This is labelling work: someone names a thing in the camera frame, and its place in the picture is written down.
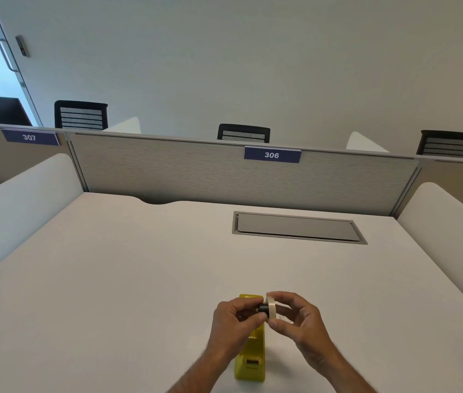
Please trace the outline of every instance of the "desk surface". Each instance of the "desk surface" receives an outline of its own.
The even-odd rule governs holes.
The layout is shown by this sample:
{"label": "desk surface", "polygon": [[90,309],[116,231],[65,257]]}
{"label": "desk surface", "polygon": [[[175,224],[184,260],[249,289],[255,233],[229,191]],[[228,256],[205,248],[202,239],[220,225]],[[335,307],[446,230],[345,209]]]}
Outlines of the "desk surface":
{"label": "desk surface", "polygon": [[[352,219],[368,245],[232,234],[234,211]],[[164,391],[221,300],[269,290],[317,304],[379,391],[463,392],[463,295],[392,218],[84,193],[0,263],[0,391]],[[267,328],[263,384],[333,391]]]}

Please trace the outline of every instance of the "metal door handle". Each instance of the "metal door handle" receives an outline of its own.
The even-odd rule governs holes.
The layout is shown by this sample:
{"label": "metal door handle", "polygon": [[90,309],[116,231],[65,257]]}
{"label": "metal door handle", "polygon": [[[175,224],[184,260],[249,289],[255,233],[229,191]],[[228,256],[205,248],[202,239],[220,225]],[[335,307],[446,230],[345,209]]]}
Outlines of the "metal door handle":
{"label": "metal door handle", "polygon": [[14,73],[18,73],[19,70],[15,70],[12,65],[10,65],[10,60],[8,59],[8,56],[6,55],[6,52],[4,51],[4,48],[2,46],[2,42],[5,42],[6,44],[8,44],[8,42],[5,40],[5,39],[0,39],[0,50],[1,50],[1,53],[3,55],[3,58],[4,58],[4,61],[6,62],[6,66],[8,66],[8,69],[10,69],[12,72]]}

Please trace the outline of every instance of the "number sign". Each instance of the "number sign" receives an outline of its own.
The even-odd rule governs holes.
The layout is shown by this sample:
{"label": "number sign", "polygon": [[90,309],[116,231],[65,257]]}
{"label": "number sign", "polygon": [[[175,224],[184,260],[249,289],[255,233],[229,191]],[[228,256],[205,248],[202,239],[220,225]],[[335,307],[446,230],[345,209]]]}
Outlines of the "number sign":
{"label": "number sign", "polygon": [[55,132],[19,131],[16,129],[2,129],[1,131],[8,142],[51,146],[59,145],[59,139]]}
{"label": "number sign", "polygon": [[268,149],[246,146],[244,148],[244,159],[298,163],[300,161],[300,153],[300,150]]}

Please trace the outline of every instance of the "person's right hand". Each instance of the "person's right hand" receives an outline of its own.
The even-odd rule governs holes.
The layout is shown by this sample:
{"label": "person's right hand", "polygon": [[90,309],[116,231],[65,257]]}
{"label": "person's right hand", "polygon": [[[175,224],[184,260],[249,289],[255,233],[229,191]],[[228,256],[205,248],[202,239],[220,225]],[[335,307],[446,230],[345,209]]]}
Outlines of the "person's right hand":
{"label": "person's right hand", "polygon": [[278,304],[277,313],[293,321],[290,324],[270,318],[270,328],[292,339],[307,363],[326,377],[328,366],[342,356],[330,339],[317,306],[293,292],[273,291],[266,296],[288,305],[289,308]]}

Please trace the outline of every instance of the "white desk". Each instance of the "white desk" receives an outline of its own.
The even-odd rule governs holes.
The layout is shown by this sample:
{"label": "white desk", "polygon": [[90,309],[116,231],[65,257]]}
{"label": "white desk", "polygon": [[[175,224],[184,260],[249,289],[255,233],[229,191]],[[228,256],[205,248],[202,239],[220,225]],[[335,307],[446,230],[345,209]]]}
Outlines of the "white desk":
{"label": "white desk", "polygon": [[[352,219],[368,245],[232,234],[233,211]],[[166,390],[221,300],[317,304],[380,392],[463,392],[463,295],[392,218],[84,193],[0,263],[0,392]],[[214,391],[333,391],[267,328],[267,375]]]}

